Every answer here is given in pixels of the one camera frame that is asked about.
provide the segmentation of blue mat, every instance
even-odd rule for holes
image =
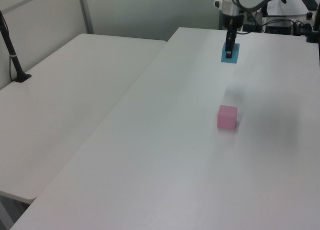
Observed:
[[[221,56],[221,62],[224,63],[231,63],[231,64],[236,64],[238,61],[238,56],[239,56],[239,49],[240,49],[240,44],[234,44],[233,51],[232,51],[232,58],[227,59],[226,58],[226,43],[223,45],[224,47],[222,48],[222,56]]]

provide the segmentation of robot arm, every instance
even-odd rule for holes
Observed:
[[[225,40],[226,58],[232,58],[237,29],[244,23],[244,12],[251,14],[270,0],[216,0],[215,6],[222,11],[222,24],[227,28]]]

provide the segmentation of black cable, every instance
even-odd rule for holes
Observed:
[[[10,80],[12,82],[12,77],[11,77],[11,57],[9,56],[9,76],[10,76]]]
[[[253,22],[251,23],[251,24],[252,24],[252,25],[251,25],[251,30],[250,30],[249,32],[245,32],[245,33],[237,32],[237,34],[242,34],[242,35],[244,35],[244,34],[252,33],[252,31],[253,31],[253,28],[252,28],[253,23],[255,23],[255,25],[257,25],[258,27],[260,27],[261,30],[262,30],[264,33],[265,33],[265,31],[263,30],[263,26],[266,26],[266,25],[272,24],[272,23],[277,23],[277,22],[282,22],[282,21],[290,21],[290,22],[293,23],[292,26],[294,26],[295,24],[298,24],[298,23],[304,25],[304,24],[303,24],[301,21],[299,21],[299,20],[296,20],[296,21],[294,22],[293,20],[290,20],[290,19],[275,19],[275,20],[271,20],[271,21],[269,21],[269,22],[267,22],[267,23],[265,23],[265,24],[263,24],[263,25],[260,25],[260,24],[258,23],[258,21],[256,20],[256,15],[257,15],[257,14],[255,14],[255,15],[253,16],[249,9],[245,8],[245,7],[244,7],[243,5],[241,5],[240,3],[237,3],[235,0],[232,0],[232,2],[233,2],[236,6],[238,6],[238,7],[241,8],[242,10],[244,10],[244,11],[247,13],[247,15],[248,15],[249,18],[252,18],[252,19],[253,19]]]
[[[258,23],[257,20],[256,20],[256,18],[252,15],[252,13],[251,13],[247,8],[245,8],[245,7],[242,6],[241,4],[236,3],[235,0],[232,0],[232,2],[233,2],[236,6],[238,6],[239,8],[243,9],[243,10],[248,14],[249,18],[253,18],[255,24]]]
[[[273,19],[273,20],[270,20],[270,21],[266,22],[266,23],[263,24],[261,27],[266,26],[266,25],[268,25],[268,24],[273,24],[273,23],[282,22],[282,21],[290,21],[290,22],[292,22],[293,24],[295,24],[295,22],[294,22],[293,20],[291,20],[291,19]]]
[[[249,31],[249,32],[246,32],[246,33],[241,33],[241,32],[237,32],[237,34],[242,34],[242,35],[244,35],[244,34],[250,34],[250,33],[252,33],[252,31],[254,30],[254,22],[252,21],[251,22],[251,30]]]

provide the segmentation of gray wall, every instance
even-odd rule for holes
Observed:
[[[95,34],[166,40],[178,27],[218,29],[214,0],[84,0]]]

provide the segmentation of white table surface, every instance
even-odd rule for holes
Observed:
[[[31,203],[165,41],[82,34],[0,91],[0,194]]]
[[[225,35],[180,28],[12,230],[319,229],[318,45]]]

